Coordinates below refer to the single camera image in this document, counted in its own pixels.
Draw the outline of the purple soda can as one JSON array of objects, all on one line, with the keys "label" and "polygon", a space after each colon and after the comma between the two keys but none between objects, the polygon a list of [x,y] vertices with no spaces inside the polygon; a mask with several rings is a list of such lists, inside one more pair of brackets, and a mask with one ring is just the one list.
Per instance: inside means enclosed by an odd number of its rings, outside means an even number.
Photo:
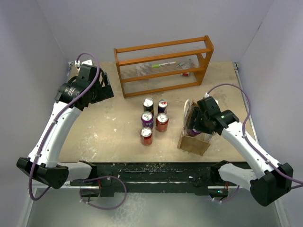
[{"label": "purple soda can", "polygon": [[195,137],[195,136],[197,136],[201,133],[202,133],[201,131],[197,131],[195,129],[187,128],[187,135],[190,136],[190,137]]},{"label": "purple soda can", "polygon": [[149,127],[153,129],[154,123],[153,123],[153,114],[151,112],[143,112],[141,115],[141,121],[143,127]]}]

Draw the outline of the brown canvas tote bag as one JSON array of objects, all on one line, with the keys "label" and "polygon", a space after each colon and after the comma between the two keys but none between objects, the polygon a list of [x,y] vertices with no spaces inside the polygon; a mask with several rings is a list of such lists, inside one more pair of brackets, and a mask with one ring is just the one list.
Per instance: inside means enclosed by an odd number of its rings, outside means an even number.
[{"label": "brown canvas tote bag", "polygon": [[187,135],[189,117],[191,116],[191,111],[194,106],[197,106],[197,104],[189,99],[186,100],[184,104],[183,127],[181,129],[177,148],[192,154],[203,156],[203,154],[210,147],[210,141],[213,138],[213,134],[201,133],[195,137],[190,137]]}]

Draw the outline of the red soda can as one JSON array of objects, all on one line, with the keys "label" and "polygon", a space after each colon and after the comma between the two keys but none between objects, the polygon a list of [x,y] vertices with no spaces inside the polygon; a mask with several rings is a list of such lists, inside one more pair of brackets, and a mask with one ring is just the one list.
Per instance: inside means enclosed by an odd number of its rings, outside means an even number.
[{"label": "red soda can", "polygon": [[165,132],[168,128],[169,118],[165,113],[160,113],[156,117],[156,130]]},{"label": "red soda can", "polygon": [[152,129],[149,127],[143,127],[140,130],[140,139],[141,143],[145,146],[149,146],[152,144],[152,137],[153,137],[153,132]]}]

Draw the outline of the white can red tab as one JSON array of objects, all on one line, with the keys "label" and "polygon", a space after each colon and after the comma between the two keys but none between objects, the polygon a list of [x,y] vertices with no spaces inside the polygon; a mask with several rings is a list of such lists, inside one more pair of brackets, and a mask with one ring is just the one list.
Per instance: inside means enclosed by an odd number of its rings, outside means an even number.
[{"label": "white can red tab", "polygon": [[167,100],[160,100],[158,102],[158,114],[160,113],[167,113],[167,108],[168,108],[168,101]]}]

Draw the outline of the black beverage can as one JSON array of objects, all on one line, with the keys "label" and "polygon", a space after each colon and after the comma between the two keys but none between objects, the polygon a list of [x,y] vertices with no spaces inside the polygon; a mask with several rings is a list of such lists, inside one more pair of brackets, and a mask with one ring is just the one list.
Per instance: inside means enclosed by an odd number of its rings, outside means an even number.
[{"label": "black beverage can", "polygon": [[152,98],[147,97],[143,100],[143,111],[154,114],[154,102]]}]

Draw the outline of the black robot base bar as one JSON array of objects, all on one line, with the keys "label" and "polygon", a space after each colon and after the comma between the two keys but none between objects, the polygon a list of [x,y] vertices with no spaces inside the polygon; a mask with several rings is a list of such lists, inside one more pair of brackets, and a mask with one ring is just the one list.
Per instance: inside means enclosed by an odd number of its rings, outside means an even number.
[{"label": "black robot base bar", "polygon": [[101,197],[117,192],[191,193],[223,200],[231,183],[211,176],[213,162],[93,163],[89,181],[71,181],[71,186],[92,189]]}]

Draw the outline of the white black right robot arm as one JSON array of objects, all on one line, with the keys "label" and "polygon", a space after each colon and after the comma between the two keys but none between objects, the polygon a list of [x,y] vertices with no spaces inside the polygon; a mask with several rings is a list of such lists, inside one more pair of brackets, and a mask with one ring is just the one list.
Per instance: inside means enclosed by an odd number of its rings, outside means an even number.
[{"label": "white black right robot arm", "polygon": [[213,97],[197,101],[190,120],[194,130],[222,136],[250,166],[243,169],[225,160],[216,163],[210,173],[214,184],[230,182],[240,186],[250,191],[255,201],[264,207],[290,192],[293,168],[269,155],[247,133],[239,118],[231,110],[221,111]]}]

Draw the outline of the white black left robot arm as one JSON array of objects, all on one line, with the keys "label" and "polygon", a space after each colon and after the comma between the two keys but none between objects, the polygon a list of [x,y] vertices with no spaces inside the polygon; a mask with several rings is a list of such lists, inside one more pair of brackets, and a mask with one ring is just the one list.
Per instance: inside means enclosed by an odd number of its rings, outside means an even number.
[{"label": "white black left robot arm", "polygon": [[51,117],[38,143],[27,157],[17,161],[27,176],[59,189],[66,181],[81,179],[86,185],[97,181],[96,166],[85,161],[60,163],[66,137],[84,108],[114,96],[107,73],[82,64],[77,76],[58,88]]}]

